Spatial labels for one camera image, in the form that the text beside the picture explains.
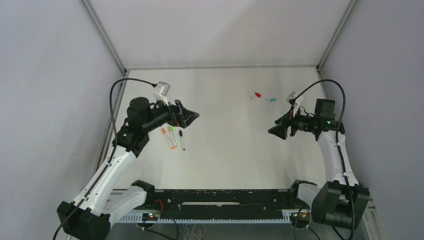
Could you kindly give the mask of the white pen orange tip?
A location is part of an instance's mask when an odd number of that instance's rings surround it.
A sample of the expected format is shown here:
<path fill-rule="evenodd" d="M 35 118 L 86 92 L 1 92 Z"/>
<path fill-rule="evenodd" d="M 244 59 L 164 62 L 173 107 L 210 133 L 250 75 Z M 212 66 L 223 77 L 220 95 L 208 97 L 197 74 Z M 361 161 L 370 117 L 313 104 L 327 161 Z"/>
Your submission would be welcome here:
<path fill-rule="evenodd" d="M 174 138 L 174 134 L 173 134 L 173 131 L 172 131 L 172 129 L 171 129 L 171 125 L 168 125 L 168 126 L 167 126 L 167 129 L 168 129 L 169 135 L 170 135 L 170 137 L 171 137 L 171 141 L 172 141 L 172 143 L 174 144 L 174 148 L 177 148 L 178 146 L 176 145 L 175 138 Z"/>

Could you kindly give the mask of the white pen peach end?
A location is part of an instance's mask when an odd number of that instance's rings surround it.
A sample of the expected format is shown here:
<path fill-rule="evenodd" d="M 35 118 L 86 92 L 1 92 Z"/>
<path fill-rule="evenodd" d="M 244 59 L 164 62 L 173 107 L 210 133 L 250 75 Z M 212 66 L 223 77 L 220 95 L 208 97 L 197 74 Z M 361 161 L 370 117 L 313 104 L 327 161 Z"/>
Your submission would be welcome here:
<path fill-rule="evenodd" d="M 172 140 L 171 140 L 170 136 L 169 136 L 167 133 L 165 133 L 165 134 L 164 134 L 164 136 L 165 136 L 165 139 L 166 139 L 166 141 L 167 141 L 167 143 L 168 143 L 169 147 L 170 147 L 171 149 L 174 149 L 174 148 L 175 148 L 175 145 L 173 144 L 173 142 L 172 142 Z"/>

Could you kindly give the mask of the white pen green end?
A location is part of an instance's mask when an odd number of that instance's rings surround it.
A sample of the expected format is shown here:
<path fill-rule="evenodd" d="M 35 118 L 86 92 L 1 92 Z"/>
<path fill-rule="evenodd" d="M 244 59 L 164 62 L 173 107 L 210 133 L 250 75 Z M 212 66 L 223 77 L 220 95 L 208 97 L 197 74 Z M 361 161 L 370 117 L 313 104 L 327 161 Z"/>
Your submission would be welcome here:
<path fill-rule="evenodd" d="M 175 140 L 175 145 L 177 146 L 179 144 L 179 138 L 178 138 L 177 132 L 175 130 L 173 131 L 173 136 L 174 136 L 174 140 Z"/>

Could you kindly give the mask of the white pen red tip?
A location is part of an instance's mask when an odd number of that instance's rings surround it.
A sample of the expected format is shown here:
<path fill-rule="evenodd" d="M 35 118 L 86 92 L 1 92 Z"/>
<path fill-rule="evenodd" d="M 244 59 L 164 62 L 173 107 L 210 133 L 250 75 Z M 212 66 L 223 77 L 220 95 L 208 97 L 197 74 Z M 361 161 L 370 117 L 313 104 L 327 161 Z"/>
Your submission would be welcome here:
<path fill-rule="evenodd" d="M 259 101 L 268 101 L 267 98 L 263 98 L 263 97 L 251 97 L 251 100 L 259 100 Z"/>

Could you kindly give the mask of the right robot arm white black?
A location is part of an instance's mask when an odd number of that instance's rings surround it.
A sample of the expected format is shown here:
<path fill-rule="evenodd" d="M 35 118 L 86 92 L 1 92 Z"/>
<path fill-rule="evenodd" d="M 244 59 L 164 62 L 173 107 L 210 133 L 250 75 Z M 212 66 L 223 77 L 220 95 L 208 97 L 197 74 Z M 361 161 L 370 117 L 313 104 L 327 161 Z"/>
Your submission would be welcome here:
<path fill-rule="evenodd" d="M 357 229 L 370 199 L 367 188 L 360 186 L 351 168 L 346 150 L 343 123 L 336 120 L 335 101 L 317 99 L 314 114 L 300 114 L 291 107 L 275 120 L 268 133 L 286 140 L 302 131 L 312 133 L 321 150 L 326 182 L 296 180 L 291 186 L 294 197 L 311 209 L 315 223 L 347 230 Z"/>

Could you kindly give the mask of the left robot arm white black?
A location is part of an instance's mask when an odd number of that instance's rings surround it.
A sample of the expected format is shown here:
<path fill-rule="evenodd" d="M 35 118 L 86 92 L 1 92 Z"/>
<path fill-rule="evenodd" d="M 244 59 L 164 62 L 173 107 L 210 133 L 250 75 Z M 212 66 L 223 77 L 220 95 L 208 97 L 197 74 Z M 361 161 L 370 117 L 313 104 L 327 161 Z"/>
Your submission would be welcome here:
<path fill-rule="evenodd" d="M 71 202 L 63 201 L 57 208 L 59 230 L 79 240 L 104 240 L 112 226 L 131 210 L 146 205 L 158 206 L 155 186 L 136 180 L 117 198 L 109 201 L 117 181 L 137 159 L 149 142 L 149 133 L 164 124 L 187 128 L 200 115 L 188 110 L 180 100 L 174 104 L 145 97 L 130 101 L 127 117 L 112 142 L 106 157 L 86 187 Z"/>

